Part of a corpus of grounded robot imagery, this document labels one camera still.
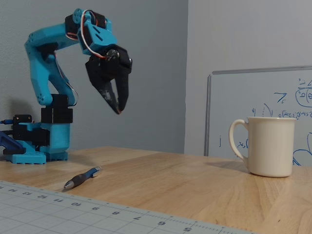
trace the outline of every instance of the pen tip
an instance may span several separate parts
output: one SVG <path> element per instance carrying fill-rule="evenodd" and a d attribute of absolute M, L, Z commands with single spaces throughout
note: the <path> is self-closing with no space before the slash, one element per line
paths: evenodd
<path fill-rule="evenodd" d="M 71 189 L 74 187 L 74 183 L 70 180 L 68 181 L 65 185 L 64 185 L 64 188 L 65 189 Z"/>

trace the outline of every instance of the cutting mat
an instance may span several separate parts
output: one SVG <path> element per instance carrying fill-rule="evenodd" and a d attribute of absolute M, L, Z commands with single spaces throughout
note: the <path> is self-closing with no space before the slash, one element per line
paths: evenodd
<path fill-rule="evenodd" d="M 1 234 L 251 234 L 0 181 Z"/>

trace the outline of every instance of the pen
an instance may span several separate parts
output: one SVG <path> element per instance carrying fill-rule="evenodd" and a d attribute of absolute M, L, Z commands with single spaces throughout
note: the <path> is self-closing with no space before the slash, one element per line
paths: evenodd
<path fill-rule="evenodd" d="M 99 174 L 100 170 L 102 170 L 101 167 L 94 167 L 94 168 L 88 170 L 87 172 L 85 172 L 83 174 L 77 175 L 77 176 L 73 177 L 71 180 L 69 180 L 64 185 L 64 188 L 65 189 L 72 189 L 72 188 L 82 184 L 87 179 L 96 177 Z"/>

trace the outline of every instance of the blue robotic arm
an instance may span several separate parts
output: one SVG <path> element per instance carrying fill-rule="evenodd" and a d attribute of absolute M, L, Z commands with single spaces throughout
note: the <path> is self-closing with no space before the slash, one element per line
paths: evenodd
<path fill-rule="evenodd" d="M 112 23 L 105 16 L 77 9 L 65 18 L 65 23 L 35 31 L 25 43 L 31 82 L 38 103 L 45 107 L 38 123 L 32 121 L 31 115 L 15 115 L 13 120 L 0 121 L 12 124 L 12 130 L 0 131 L 0 145 L 6 148 L 3 153 L 12 163 L 67 160 L 73 122 L 73 109 L 68 107 L 77 100 L 58 64 L 56 51 L 78 43 L 82 52 L 90 55 L 85 65 L 91 84 L 117 114 L 125 108 L 132 60 L 125 49 L 116 45 Z M 112 89 L 113 79 L 118 99 Z M 49 82 L 58 94 L 51 94 Z"/>
<path fill-rule="evenodd" d="M 65 23 L 29 35 L 25 48 L 38 103 L 45 106 L 52 104 L 53 96 L 48 86 L 50 81 L 59 94 L 68 97 L 67 106 L 76 104 L 73 89 L 57 62 L 55 51 L 77 43 L 84 54 L 91 56 L 86 68 L 92 85 L 120 114 L 128 98 L 128 75 L 132 60 L 125 49 L 116 45 L 112 23 L 91 10 L 76 9 L 65 18 Z M 110 83 L 112 79 L 116 80 L 118 101 Z"/>

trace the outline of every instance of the ceramic mug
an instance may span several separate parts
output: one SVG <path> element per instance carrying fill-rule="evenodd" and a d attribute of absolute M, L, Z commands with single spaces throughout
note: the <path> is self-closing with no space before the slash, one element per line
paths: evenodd
<path fill-rule="evenodd" d="M 248 117 L 235 120 L 229 129 L 230 146 L 247 169 L 259 176 L 287 177 L 293 169 L 295 118 Z M 248 157 L 234 143 L 234 129 L 242 124 L 248 131 Z"/>

